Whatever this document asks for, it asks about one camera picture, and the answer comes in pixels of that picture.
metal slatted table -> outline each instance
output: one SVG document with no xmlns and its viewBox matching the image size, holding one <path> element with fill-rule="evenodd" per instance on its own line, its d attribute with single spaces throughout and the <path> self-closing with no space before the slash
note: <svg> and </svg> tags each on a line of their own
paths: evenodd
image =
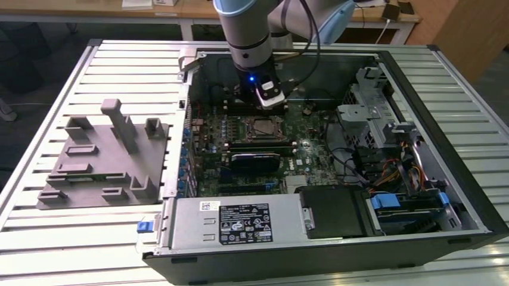
<svg viewBox="0 0 509 286">
<path fill-rule="evenodd" d="M 73 115 L 107 124 L 99 110 L 119 98 L 134 123 L 160 117 L 182 134 L 188 86 L 178 81 L 178 59 L 190 48 L 226 48 L 224 42 L 103 41 L 87 47 L 0 196 L 2 285 L 169 285 L 141 253 L 156 234 L 137 234 L 137 223 L 161 205 L 87 209 L 35 209 L 67 139 Z M 335 45 L 333 49 L 389 50 L 502 216 L 509 220 L 509 130 L 441 52 L 425 46 Z M 169 141 L 162 182 L 174 178 L 178 140 Z M 237 285 L 507 285 L 509 239 L 456 252 L 419 268 L 270 279 Z"/>
</svg>

sticker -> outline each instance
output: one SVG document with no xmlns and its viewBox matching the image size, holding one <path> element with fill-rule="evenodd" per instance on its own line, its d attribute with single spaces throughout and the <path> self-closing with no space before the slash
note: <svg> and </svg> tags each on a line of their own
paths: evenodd
<svg viewBox="0 0 509 286">
<path fill-rule="evenodd" d="M 273 242 L 269 204 L 220 206 L 220 237 L 224 245 Z"/>
<path fill-rule="evenodd" d="M 176 17 L 177 16 L 177 13 L 156 13 L 157 16 L 170 16 L 170 17 Z"/>
<path fill-rule="evenodd" d="M 201 201 L 200 210 L 220 210 L 221 201 Z"/>
</svg>

circuit board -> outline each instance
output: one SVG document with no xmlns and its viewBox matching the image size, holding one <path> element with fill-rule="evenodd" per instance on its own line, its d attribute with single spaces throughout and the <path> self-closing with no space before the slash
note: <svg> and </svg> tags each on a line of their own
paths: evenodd
<svg viewBox="0 0 509 286">
<path fill-rule="evenodd" d="M 266 186 L 265 194 L 288 194 L 285 178 L 298 175 L 306 177 L 306 185 L 339 183 L 335 164 L 325 149 L 325 111 L 313 112 L 306 107 L 305 103 L 289 103 L 281 116 L 229 116 L 220 108 L 204 109 L 204 120 L 194 120 L 200 197 L 244 195 L 238 192 L 225 194 L 221 188 L 256 185 Z M 226 168 L 225 144 L 232 142 L 290 142 L 293 154 L 281 157 L 277 172 L 260 176 L 236 175 L 230 183 L 222 184 L 218 177 L 222 168 Z"/>
</svg>

power supply label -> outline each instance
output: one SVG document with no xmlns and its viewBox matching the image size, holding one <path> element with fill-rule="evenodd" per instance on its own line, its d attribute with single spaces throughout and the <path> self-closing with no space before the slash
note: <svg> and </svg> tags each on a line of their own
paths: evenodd
<svg viewBox="0 0 509 286">
<path fill-rule="evenodd" d="M 220 242 L 224 245 L 273 242 L 269 204 L 220 207 Z"/>
</svg>

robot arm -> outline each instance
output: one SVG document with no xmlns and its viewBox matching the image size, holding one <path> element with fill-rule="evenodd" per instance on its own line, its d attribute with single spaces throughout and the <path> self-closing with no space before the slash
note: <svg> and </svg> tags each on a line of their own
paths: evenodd
<svg viewBox="0 0 509 286">
<path fill-rule="evenodd" d="M 353 0 L 306 0 L 316 18 L 321 43 L 335 43 L 353 15 Z M 310 19 L 300 0 L 214 0 L 244 100 L 269 109 L 294 89 L 280 81 L 270 44 L 272 32 L 293 32 L 309 38 Z"/>
</svg>

